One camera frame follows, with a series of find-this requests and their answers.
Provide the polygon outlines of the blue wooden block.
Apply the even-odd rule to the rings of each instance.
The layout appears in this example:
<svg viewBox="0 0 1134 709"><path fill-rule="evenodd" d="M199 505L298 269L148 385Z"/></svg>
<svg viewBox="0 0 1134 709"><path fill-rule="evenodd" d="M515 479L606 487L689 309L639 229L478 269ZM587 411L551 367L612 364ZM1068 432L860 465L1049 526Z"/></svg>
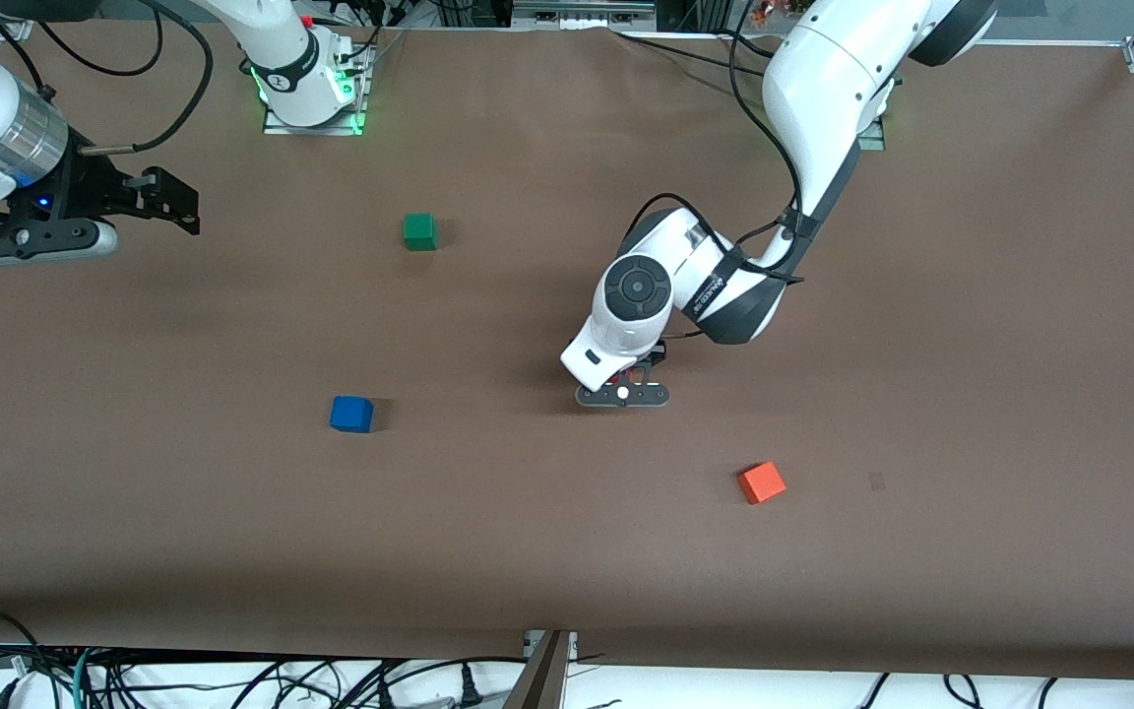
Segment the blue wooden block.
<svg viewBox="0 0 1134 709"><path fill-rule="evenodd" d="M373 400L359 396L337 395L330 405L328 424L336 431L365 434L372 431L374 417Z"/></svg>

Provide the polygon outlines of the orange wooden block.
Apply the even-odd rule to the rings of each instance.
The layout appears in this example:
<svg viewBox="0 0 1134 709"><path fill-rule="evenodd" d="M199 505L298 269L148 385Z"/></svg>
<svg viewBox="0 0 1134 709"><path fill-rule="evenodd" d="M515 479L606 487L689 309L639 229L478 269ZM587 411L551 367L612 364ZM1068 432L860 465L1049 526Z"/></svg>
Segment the orange wooden block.
<svg viewBox="0 0 1134 709"><path fill-rule="evenodd" d="M756 464L736 476L741 493L748 504L761 504L787 492L782 472L775 461Z"/></svg>

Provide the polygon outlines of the silver power strip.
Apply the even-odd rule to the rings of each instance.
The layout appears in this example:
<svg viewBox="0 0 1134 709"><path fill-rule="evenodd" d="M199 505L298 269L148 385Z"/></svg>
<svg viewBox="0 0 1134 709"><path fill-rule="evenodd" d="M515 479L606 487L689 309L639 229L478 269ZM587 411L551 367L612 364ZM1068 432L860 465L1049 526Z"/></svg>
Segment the silver power strip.
<svg viewBox="0 0 1134 709"><path fill-rule="evenodd" d="M655 32L655 0L510 0L513 29Z"/></svg>

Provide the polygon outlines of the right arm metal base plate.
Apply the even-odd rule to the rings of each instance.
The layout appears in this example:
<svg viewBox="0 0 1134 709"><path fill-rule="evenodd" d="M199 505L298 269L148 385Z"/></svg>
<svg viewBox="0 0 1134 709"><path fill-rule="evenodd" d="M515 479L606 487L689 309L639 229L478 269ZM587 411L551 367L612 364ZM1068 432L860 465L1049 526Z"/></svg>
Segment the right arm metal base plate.
<svg viewBox="0 0 1134 709"><path fill-rule="evenodd" d="M320 28L307 32L301 71L253 69L265 105L264 130L279 135L356 136L363 133L375 48Z"/></svg>

